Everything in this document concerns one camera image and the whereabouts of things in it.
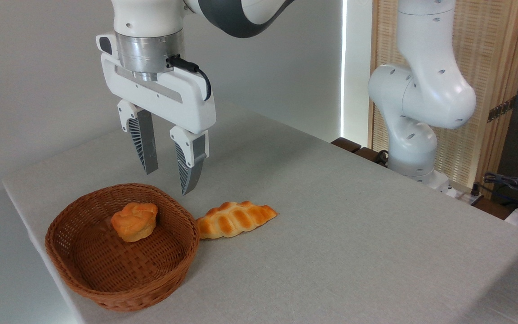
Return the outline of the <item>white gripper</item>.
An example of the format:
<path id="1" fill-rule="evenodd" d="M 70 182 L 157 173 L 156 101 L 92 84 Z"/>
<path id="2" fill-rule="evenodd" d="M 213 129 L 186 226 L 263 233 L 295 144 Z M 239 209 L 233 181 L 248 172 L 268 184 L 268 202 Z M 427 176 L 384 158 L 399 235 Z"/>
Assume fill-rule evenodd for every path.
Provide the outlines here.
<path id="1" fill-rule="evenodd" d="M 170 136 L 175 144 L 182 195 L 187 195 L 199 182 L 204 160 L 209 157 L 207 129 L 216 123 L 214 97 L 205 99 L 204 77 L 172 67 L 157 73 L 156 80 L 143 80 L 122 66 L 123 51 L 117 48 L 115 33 L 98 35 L 96 45 L 102 51 L 107 87 L 123 99 L 117 105 L 121 128 L 131 135 L 146 174 L 158 170 L 152 113 L 175 124 Z"/>

